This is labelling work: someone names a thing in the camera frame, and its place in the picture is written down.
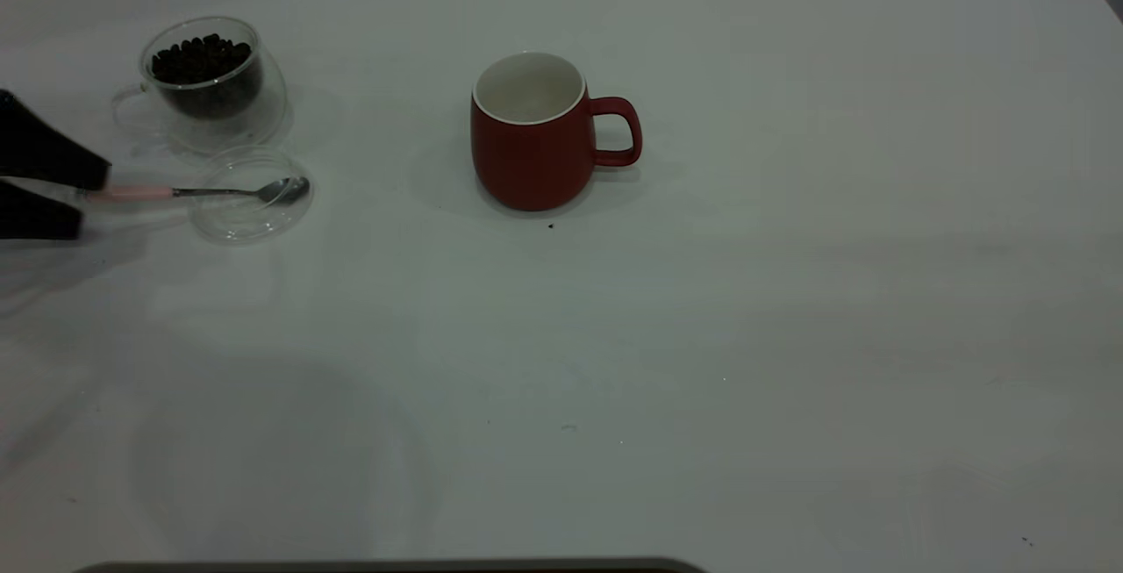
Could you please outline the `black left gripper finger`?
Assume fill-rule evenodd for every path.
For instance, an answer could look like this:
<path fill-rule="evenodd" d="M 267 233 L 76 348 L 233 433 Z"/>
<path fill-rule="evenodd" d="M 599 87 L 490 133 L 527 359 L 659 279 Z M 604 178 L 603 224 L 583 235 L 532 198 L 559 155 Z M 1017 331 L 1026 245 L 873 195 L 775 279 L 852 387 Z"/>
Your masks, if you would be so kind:
<path fill-rule="evenodd" d="M 83 218 L 73 204 L 1 182 L 1 240 L 77 240 Z"/>
<path fill-rule="evenodd" d="M 101 190 L 111 162 L 33 113 L 10 90 L 1 90 L 1 173 L 80 190 Z"/>

